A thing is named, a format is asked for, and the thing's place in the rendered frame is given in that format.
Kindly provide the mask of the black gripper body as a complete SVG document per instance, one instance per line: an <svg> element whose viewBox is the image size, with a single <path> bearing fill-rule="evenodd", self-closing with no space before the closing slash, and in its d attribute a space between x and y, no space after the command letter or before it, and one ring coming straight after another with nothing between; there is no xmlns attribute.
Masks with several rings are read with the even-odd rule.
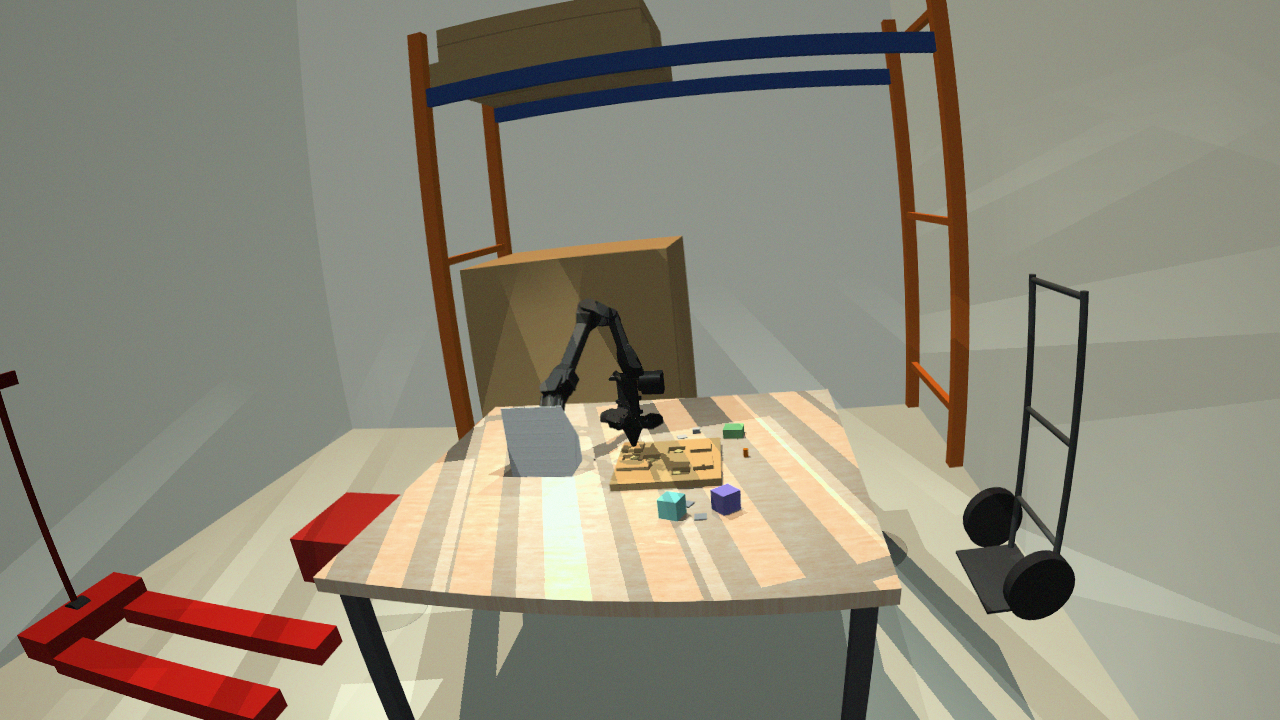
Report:
<svg viewBox="0 0 1280 720"><path fill-rule="evenodd" d="M641 416L643 410L640 410L640 405L639 405L639 400L641 400L641 398L643 397L637 396L637 395L632 396L632 397L620 397L618 396L618 398L614 400L614 401L616 401L616 404L622 404L622 407L626 407L626 405L628 405L630 407L632 407L634 415L635 415L635 421L631 424L632 427L643 427L643 429L653 430L657 427L660 427L662 424L664 424L663 416L660 414L650 413L646 416ZM611 407L611 409L605 410L604 413L602 413L600 414L600 423L605 423L607 424L605 416L608 416L613 410L614 410L614 407Z"/></svg>

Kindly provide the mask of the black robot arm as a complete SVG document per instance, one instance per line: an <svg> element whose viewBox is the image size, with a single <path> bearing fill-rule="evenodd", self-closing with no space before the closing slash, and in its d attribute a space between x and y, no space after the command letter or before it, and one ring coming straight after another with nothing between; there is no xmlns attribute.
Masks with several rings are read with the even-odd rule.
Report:
<svg viewBox="0 0 1280 720"><path fill-rule="evenodd" d="M632 397L637 395L637 389L643 395L664 393L664 373L662 370L643 370L637 354L628 345L617 310L607 307L593 299L582 299L579 301L576 309L576 325L564 348L564 357L553 369L549 378L539 386L543 395L539 407L554 406L564 410L570 395L572 395L579 383L579 375L575 373L579 357L588 341L588 334L596 325L609 325L617 346L617 360L623 373L614 370L608 380L616 380L618 396ZM622 407L622 404L617 404L617 409L605 416L605 421L611 429L622 430L635 421L634 410L628 405Z"/></svg>

